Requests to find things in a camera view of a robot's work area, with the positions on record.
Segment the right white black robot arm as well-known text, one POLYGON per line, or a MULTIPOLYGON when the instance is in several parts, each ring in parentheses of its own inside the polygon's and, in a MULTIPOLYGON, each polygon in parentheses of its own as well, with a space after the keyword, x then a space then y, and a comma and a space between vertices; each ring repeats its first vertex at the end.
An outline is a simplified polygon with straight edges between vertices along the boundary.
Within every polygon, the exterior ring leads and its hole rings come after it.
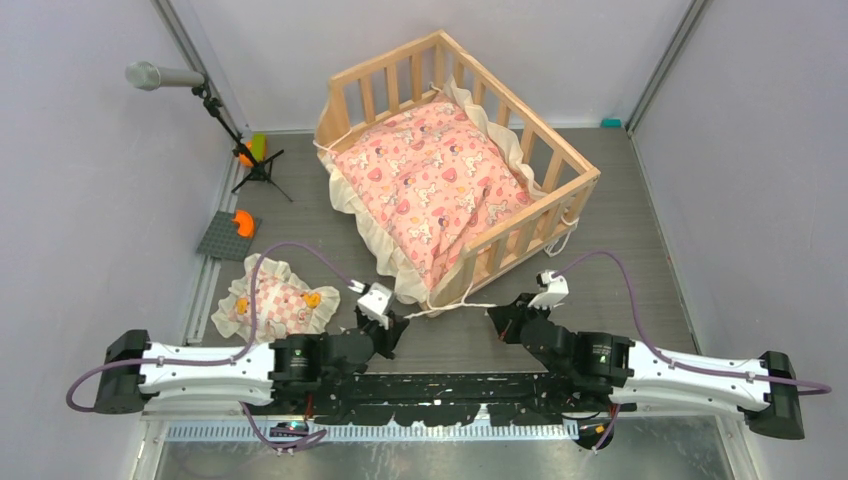
POLYGON ((547 403, 581 410, 601 405, 662 405, 739 416, 755 434, 805 437, 799 388, 789 357, 766 351, 728 360, 652 351, 643 342, 604 332, 572 332, 532 306, 528 294, 486 311, 498 338, 518 344, 548 372, 547 403))

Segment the small checkered ruffled pillow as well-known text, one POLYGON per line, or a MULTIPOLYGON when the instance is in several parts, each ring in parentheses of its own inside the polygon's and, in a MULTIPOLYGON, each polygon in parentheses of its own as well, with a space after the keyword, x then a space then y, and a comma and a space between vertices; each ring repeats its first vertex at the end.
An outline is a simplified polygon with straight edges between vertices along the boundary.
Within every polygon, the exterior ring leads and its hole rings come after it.
MULTIPOLYGON (((249 337, 251 279, 259 256, 244 260, 245 275, 231 282, 228 295, 218 302, 211 321, 225 338, 249 337)), ((309 287, 284 261, 265 259, 260 264, 255 297, 257 328, 255 341, 268 343, 290 334, 320 334, 337 312, 341 296, 330 286, 309 287)))

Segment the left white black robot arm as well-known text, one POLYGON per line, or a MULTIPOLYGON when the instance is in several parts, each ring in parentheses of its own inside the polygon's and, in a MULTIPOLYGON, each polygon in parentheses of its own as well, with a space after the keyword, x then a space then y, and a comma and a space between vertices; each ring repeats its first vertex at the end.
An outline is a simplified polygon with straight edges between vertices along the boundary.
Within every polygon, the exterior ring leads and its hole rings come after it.
POLYGON ((394 313, 382 326, 357 315, 341 334, 293 334, 239 349, 177 347, 128 330, 106 350, 93 405, 98 414, 142 412, 163 403, 244 403, 298 412, 308 395, 367 370, 374 355, 394 356, 409 326, 394 313))

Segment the pink printed cushion with ties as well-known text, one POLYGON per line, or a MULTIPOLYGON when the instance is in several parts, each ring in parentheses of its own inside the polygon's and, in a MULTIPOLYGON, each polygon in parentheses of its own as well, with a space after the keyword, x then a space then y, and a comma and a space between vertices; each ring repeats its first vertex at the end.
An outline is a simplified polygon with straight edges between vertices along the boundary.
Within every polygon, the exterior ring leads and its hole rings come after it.
POLYGON ((318 157, 332 207, 354 216, 378 273, 394 278, 401 302, 431 313, 458 302, 464 247, 544 195, 518 136, 454 80, 318 157))

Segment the wooden slatted pet bed frame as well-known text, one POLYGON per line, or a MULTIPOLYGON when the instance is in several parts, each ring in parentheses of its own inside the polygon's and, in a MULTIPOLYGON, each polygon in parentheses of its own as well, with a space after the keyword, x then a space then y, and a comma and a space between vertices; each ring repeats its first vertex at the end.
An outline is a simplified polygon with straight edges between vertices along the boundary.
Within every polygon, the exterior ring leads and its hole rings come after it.
MULTIPOLYGON (((541 200, 464 247, 459 297, 480 290, 576 228, 600 173, 502 81, 444 31, 408 42, 334 75, 315 131, 317 147, 349 148, 369 128, 430 102, 448 80, 472 94, 488 119, 515 133, 541 200)), ((436 316, 448 306, 435 313, 436 316)))

